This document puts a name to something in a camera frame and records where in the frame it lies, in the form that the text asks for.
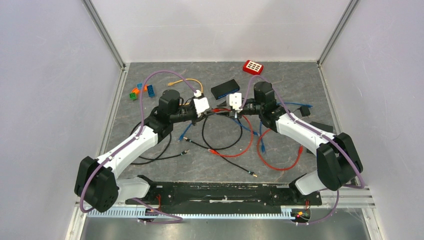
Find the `black network switch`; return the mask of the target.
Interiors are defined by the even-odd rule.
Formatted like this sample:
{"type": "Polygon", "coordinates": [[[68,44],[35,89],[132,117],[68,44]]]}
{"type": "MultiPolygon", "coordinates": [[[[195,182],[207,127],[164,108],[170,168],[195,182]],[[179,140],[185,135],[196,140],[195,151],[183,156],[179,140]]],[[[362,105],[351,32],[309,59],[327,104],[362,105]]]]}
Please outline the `black network switch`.
{"type": "Polygon", "coordinates": [[[240,90],[240,86],[235,81],[235,79],[228,80],[210,89],[212,95],[214,96],[216,100],[222,99],[229,94],[238,92],[239,90],[240,90]]]}

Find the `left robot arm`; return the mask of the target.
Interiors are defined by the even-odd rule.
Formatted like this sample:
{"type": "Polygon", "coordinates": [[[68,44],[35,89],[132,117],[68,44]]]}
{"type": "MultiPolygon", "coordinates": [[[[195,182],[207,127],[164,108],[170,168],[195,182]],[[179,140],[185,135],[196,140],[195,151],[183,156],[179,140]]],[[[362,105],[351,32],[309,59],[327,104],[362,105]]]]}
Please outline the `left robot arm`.
{"type": "Polygon", "coordinates": [[[156,146],[174,129],[175,123],[195,123],[210,109],[203,93],[196,91],[187,105],[181,102],[176,90],[165,90],[158,105],[127,139],[112,150],[96,157],[81,160],[75,181],[74,193],[80,198],[80,209],[88,203],[100,213],[109,210],[116,202],[138,198],[145,204],[153,203],[157,191],[145,177],[119,179],[121,173],[142,153],[156,146]]]}

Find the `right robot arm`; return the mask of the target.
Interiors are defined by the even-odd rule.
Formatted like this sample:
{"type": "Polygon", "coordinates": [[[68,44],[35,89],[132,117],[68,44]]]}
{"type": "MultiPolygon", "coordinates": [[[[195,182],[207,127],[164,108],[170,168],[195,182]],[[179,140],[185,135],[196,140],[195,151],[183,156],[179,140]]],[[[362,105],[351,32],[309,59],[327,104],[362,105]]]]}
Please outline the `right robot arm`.
{"type": "Polygon", "coordinates": [[[337,191],[354,178],[358,178],[360,188],[365,186],[361,177],[363,165],[348,134],[327,132],[295,116],[277,101],[269,82],[257,82],[253,94],[254,97],[248,99],[240,92],[228,94],[225,101],[230,115],[257,115],[266,128],[298,142],[316,157],[316,170],[290,183],[288,196],[293,203],[302,204],[309,194],[320,190],[337,191]]]}

